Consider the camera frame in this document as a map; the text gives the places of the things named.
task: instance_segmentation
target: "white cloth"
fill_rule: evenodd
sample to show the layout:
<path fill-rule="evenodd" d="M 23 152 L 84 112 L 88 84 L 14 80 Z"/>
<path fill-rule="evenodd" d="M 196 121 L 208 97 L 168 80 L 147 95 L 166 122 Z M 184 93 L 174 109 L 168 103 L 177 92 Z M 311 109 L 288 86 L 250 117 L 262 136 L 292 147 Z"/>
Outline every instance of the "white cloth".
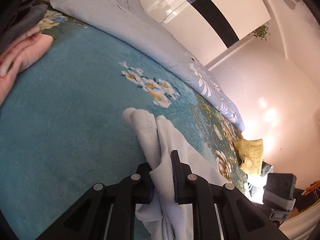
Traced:
<path fill-rule="evenodd" d="M 306 240 L 320 220 L 320 203 L 307 211 L 289 219 L 280 226 L 280 230 L 290 240 Z"/>
<path fill-rule="evenodd" d="M 138 136 L 152 168 L 150 176 L 156 189 L 151 205 L 137 205 L 137 218 L 143 222 L 152 240 L 192 240 L 192 205 L 178 205 L 174 200 L 172 150 L 177 150 L 180 161 L 190 165 L 193 173 L 209 183 L 222 186 L 228 181 L 188 144 L 163 115 L 155 118 L 145 110 L 128 108 L 122 116 Z"/>

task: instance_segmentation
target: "metal rivet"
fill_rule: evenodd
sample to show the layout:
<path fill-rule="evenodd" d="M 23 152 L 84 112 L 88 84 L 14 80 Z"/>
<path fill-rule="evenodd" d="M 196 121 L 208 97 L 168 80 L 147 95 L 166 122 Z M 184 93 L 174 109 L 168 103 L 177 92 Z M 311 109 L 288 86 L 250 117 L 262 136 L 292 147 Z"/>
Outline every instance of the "metal rivet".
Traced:
<path fill-rule="evenodd" d="M 197 177 L 196 174 L 189 174 L 189 175 L 188 175 L 188 179 L 190 179 L 190 180 L 196 180 L 196 179 L 198 179 L 198 177 Z"/>
<path fill-rule="evenodd" d="M 226 189 L 233 190 L 235 188 L 235 185 L 233 185 L 232 183 L 227 183 L 225 187 Z"/>
<path fill-rule="evenodd" d="M 103 189 L 103 185 L 101 183 L 97 183 L 93 185 L 93 189 L 94 190 L 102 190 Z"/>
<path fill-rule="evenodd" d="M 137 173 L 131 175 L 131 179 L 133 179 L 133 180 L 139 180 L 140 178 L 141 178 L 141 176 Z"/>

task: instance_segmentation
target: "white towel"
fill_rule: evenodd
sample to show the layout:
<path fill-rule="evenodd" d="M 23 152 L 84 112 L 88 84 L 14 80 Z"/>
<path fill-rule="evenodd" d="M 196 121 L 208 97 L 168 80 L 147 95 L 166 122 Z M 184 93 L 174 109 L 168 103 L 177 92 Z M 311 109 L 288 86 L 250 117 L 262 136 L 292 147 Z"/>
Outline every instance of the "white towel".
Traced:
<path fill-rule="evenodd" d="M 209 183 L 222 186 L 228 181 L 163 115 L 155 118 L 146 110 L 128 108 L 122 116 L 138 136 L 146 160 L 152 168 L 150 176 L 156 189 L 150 205 L 137 205 L 137 218 L 147 228 L 152 240 L 192 240 L 192 205 L 178 205 L 174 200 L 170 159 L 172 150 L 177 150 L 180 161 L 190 165 L 193 173 Z"/>

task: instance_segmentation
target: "orange object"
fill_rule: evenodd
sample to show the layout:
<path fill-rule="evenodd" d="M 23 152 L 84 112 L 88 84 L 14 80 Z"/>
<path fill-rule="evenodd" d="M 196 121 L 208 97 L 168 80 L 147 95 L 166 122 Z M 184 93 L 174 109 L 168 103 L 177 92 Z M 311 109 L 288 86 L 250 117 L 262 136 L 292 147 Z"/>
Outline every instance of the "orange object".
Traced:
<path fill-rule="evenodd" d="M 310 192 L 314 191 L 316 188 L 320 187 L 320 180 L 315 181 L 310 185 L 310 187 L 307 187 L 303 195 L 308 195 Z"/>

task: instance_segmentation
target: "white wall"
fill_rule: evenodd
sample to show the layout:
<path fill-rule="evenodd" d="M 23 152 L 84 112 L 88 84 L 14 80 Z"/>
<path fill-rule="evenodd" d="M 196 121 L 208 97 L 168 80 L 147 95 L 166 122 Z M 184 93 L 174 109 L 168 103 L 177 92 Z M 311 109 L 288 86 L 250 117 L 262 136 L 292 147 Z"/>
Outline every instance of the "white wall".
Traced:
<path fill-rule="evenodd" d="M 295 64 L 253 39 L 211 72 L 275 172 L 295 174 L 299 188 L 320 179 L 320 93 Z"/>
<path fill-rule="evenodd" d="M 320 91 L 320 26 L 316 19 L 302 0 L 264 2 L 272 18 L 271 37 L 267 42 L 278 51 L 282 46 L 285 57 L 295 63 Z M 281 37 L 274 31 L 277 27 Z"/>

